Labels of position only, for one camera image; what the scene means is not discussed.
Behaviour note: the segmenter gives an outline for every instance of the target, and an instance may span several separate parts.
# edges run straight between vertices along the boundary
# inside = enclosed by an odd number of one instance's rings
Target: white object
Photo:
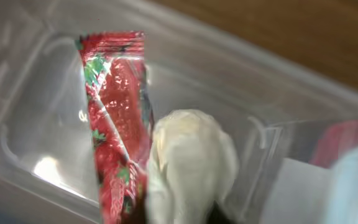
[[[172,112],[157,123],[153,138],[147,201],[152,223],[204,223],[237,177],[231,138],[198,110]]]

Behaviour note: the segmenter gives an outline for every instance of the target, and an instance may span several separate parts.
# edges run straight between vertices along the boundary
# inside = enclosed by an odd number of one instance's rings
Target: shiny red packaging
[[[81,37],[99,202],[105,224],[144,222],[152,110],[146,92],[144,33]]]

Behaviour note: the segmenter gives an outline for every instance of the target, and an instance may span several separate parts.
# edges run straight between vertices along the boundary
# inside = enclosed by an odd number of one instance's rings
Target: brown wooden surface
[[[358,0],[153,0],[358,89]]]

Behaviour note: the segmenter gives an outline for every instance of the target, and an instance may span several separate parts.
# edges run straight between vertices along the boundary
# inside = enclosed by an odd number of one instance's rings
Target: clear plastic tray
[[[175,109],[199,109],[232,136],[241,167],[223,208],[231,218],[323,222],[332,204],[327,198],[335,199],[327,197],[336,186],[335,172],[308,159],[327,127],[358,119],[358,93],[199,21],[136,0],[0,0],[0,188],[12,188],[0,190],[0,197],[23,205],[0,210],[27,222],[99,220],[73,39],[104,30],[145,31],[155,119]],[[338,141],[356,138],[357,131],[349,126]],[[292,192],[315,197],[291,197]],[[29,208],[36,212],[26,215]],[[55,210],[64,212],[45,217]]]

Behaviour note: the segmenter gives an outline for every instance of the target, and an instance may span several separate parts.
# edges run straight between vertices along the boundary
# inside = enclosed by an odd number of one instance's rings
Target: red object
[[[104,223],[144,223],[139,210],[144,209],[153,125],[145,89],[144,34],[90,35],[80,39],[78,50]]]
[[[358,121],[329,127],[318,141],[310,164],[330,168],[343,154],[358,147]]]

